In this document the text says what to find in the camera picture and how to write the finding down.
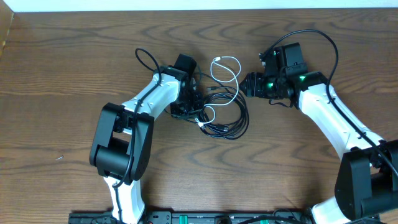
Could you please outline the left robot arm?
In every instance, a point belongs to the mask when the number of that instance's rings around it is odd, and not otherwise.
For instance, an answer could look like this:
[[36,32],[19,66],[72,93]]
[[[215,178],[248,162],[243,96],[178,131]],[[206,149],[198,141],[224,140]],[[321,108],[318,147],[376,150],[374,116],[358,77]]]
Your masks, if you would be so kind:
[[196,65],[162,66],[151,82],[121,105],[103,106],[89,162],[107,183],[117,223],[138,223],[145,203],[140,179],[150,158],[154,121],[168,105],[192,102]]

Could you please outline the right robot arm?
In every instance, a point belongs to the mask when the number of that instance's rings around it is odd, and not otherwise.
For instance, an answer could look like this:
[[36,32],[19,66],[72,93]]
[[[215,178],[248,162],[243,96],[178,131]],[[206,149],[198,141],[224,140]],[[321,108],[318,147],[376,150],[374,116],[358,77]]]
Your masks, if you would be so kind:
[[313,223],[349,223],[397,208],[397,177],[372,145],[397,165],[397,141],[367,128],[338,98],[321,72],[309,72],[299,43],[261,54],[264,72],[248,73],[239,87],[269,103],[290,100],[330,141],[341,164],[332,198],[310,209]]

